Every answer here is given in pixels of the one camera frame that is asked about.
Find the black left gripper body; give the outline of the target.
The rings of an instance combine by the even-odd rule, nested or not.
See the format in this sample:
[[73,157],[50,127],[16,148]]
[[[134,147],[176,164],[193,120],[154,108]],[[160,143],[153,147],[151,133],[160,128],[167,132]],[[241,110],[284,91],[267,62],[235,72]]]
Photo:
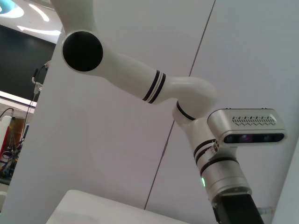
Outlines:
[[251,193],[219,194],[211,200],[219,224],[263,224]]

